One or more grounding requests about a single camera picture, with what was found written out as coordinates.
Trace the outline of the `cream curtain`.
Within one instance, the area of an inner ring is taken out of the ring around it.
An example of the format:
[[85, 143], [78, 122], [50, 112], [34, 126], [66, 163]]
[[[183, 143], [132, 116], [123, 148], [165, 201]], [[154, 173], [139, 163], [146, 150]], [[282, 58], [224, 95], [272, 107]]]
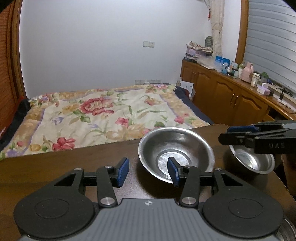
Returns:
[[222, 34], [224, 23], [224, 0], [210, 0], [211, 10], [211, 28], [213, 39], [213, 53], [212, 56], [222, 56]]

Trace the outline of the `folded floral cloth pile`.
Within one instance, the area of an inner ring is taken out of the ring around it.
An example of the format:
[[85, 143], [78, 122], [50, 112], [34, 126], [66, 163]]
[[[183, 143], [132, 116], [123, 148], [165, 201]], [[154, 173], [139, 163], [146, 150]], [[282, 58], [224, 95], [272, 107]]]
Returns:
[[190, 57], [211, 56], [213, 53], [212, 47], [204, 47], [195, 42], [190, 41], [187, 45], [185, 55]]

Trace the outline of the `large steel bowl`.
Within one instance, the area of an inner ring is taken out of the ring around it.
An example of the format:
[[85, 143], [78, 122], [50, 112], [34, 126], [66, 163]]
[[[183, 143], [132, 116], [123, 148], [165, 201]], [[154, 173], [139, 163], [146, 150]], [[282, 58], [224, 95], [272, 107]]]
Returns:
[[153, 176], [172, 184], [168, 158], [181, 166], [194, 166], [212, 172], [215, 156], [210, 145], [197, 133], [177, 127], [158, 128], [147, 133], [138, 145], [139, 160]]

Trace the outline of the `pink kettle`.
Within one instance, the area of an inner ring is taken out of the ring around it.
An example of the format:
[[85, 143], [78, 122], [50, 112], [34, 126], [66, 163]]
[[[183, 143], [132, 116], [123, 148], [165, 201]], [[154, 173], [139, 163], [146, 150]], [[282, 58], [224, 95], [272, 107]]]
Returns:
[[247, 62], [246, 66], [243, 68], [243, 71], [241, 74], [241, 80], [247, 83], [251, 83], [253, 71], [254, 71], [253, 64], [250, 62]]

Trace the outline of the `small steel bowl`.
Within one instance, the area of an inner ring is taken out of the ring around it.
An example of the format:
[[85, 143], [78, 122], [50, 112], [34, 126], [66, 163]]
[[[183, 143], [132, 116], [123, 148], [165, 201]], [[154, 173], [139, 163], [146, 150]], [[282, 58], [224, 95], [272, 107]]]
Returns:
[[265, 175], [274, 170], [275, 160], [272, 154], [255, 154], [245, 146], [229, 146], [233, 159], [249, 172]]

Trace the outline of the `grey window blind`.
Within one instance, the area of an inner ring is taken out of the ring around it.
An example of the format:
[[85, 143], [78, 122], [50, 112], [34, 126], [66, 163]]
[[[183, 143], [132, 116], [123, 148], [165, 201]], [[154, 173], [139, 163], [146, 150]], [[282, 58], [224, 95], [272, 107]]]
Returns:
[[292, 92], [295, 92], [295, 30], [295, 11], [285, 1], [249, 1], [244, 61]]

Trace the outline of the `white wall switch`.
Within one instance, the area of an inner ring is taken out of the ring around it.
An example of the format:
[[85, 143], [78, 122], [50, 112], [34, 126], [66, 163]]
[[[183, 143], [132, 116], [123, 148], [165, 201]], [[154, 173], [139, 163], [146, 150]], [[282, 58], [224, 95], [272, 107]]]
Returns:
[[154, 46], [155, 46], [155, 42], [143, 41], [144, 48], [154, 48]]

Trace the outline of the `white jar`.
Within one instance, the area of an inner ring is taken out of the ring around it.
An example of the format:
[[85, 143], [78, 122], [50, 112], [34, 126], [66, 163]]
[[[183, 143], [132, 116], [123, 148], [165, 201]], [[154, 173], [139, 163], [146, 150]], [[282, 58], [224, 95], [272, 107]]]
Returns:
[[260, 75], [257, 74], [257, 73], [253, 73], [253, 75], [252, 75], [252, 81], [251, 81], [251, 86], [252, 87], [257, 87], [259, 80], [260, 80]]

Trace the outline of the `black garment on bed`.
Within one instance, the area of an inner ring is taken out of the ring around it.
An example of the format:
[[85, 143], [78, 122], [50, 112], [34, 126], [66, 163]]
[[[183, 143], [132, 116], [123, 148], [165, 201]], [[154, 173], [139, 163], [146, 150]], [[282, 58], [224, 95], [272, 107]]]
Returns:
[[30, 109], [31, 104], [29, 99], [23, 99], [18, 105], [12, 122], [5, 128], [4, 134], [1, 136], [1, 151], [9, 144]]

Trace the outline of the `wooden slatted headboard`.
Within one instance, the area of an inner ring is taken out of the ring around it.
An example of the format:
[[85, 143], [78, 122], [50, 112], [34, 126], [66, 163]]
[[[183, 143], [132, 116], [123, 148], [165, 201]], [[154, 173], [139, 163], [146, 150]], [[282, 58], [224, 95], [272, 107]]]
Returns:
[[20, 62], [22, 1], [1, 1], [0, 95], [1, 133], [11, 124], [20, 102], [27, 97]]

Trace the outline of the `purple tissue box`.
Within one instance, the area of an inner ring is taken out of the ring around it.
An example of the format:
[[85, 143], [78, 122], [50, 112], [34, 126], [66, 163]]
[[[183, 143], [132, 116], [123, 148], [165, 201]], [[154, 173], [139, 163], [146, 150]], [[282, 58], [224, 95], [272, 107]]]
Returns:
[[257, 85], [257, 92], [259, 92], [262, 95], [269, 95], [270, 94], [270, 90], [268, 88], [268, 84], [267, 83], [262, 83], [262, 84], [258, 84]]

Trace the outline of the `floral bed quilt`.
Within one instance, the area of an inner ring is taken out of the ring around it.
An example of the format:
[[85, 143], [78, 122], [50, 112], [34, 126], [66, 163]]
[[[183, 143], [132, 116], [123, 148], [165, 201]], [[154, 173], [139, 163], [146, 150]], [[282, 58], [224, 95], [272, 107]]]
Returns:
[[31, 109], [1, 158], [72, 150], [143, 137], [161, 127], [198, 128], [212, 123], [175, 85], [133, 85], [47, 93]]

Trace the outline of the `wooden sideboard cabinet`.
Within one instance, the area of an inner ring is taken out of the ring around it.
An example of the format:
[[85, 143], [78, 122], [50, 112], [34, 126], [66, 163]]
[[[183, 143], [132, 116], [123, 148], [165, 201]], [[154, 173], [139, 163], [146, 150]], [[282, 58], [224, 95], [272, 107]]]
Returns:
[[193, 104], [214, 123], [246, 126], [261, 121], [295, 120], [295, 111], [250, 84], [197, 63], [182, 60], [180, 77], [192, 82]]

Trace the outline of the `blue photo card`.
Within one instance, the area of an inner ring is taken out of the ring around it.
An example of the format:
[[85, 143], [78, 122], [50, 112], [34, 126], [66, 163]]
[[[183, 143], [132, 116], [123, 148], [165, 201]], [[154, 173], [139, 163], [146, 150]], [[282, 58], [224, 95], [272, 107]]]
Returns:
[[230, 66], [230, 59], [217, 55], [215, 58], [214, 64], [215, 64], [215, 70], [217, 72], [227, 74], [227, 69]]

